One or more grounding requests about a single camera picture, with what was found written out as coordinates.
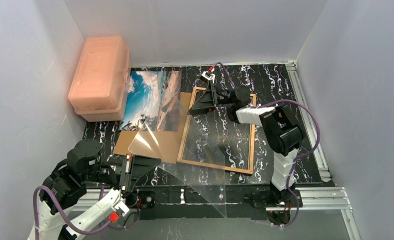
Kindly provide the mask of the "wooden picture frame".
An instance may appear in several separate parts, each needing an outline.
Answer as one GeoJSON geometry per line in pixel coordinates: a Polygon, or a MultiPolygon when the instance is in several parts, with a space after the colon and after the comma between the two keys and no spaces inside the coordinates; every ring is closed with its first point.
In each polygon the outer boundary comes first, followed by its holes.
{"type": "Polygon", "coordinates": [[[252,175],[254,146],[255,126],[230,121],[222,106],[187,117],[177,162],[252,175]]]}

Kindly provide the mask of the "clear acrylic sheet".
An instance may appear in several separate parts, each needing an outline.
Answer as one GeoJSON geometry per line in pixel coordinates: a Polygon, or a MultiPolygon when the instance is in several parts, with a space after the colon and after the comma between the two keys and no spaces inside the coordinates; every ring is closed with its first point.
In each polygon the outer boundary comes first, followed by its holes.
{"type": "Polygon", "coordinates": [[[128,147],[138,156],[160,159],[161,168],[227,216],[224,155],[181,101],[167,93],[128,147]]]}

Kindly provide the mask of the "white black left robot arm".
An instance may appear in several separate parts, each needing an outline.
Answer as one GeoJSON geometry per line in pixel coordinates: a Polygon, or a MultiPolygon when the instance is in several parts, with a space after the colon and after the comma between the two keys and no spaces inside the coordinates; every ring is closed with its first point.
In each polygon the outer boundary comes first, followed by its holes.
{"type": "Polygon", "coordinates": [[[33,193],[34,222],[30,240],[82,240],[111,228],[124,230],[139,221],[142,210],[153,208],[153,191],[128,191],[115,170],[101,161],[102,145],[80,140],[33,193]],[[86,196],[86,182],[101,184],[97,201],[74,219],[72,212],[86,196]]]}

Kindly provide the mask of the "beach landscape photo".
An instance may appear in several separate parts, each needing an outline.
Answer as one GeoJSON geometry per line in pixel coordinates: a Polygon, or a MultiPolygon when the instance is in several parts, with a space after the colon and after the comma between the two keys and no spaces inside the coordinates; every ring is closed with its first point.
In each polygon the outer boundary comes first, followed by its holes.
{"type": "Polygon", "coordinates": [[[124,117],[119,129],[177,131],[182,74],[171,71],[132,71],[124,117]]]}

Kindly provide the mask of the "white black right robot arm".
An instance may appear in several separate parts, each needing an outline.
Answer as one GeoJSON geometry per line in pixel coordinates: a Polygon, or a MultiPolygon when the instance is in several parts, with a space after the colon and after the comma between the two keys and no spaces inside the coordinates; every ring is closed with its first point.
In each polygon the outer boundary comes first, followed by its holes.
{"type": "Polygon", "coordinates": [[[295,101],[283,99],[262,106],[252,105],[250,89],[238,86],[231,91],[208,82],[204,92],[191,104],[191,115],[207,114],[220,105],[228,105],[229,119],[237,124],[262,127],[267,143],[274,152],[274,170],[271,184],[278,192],[293,191],[295,161],[305,129],[295,118],[289,104],[295,101]]]}

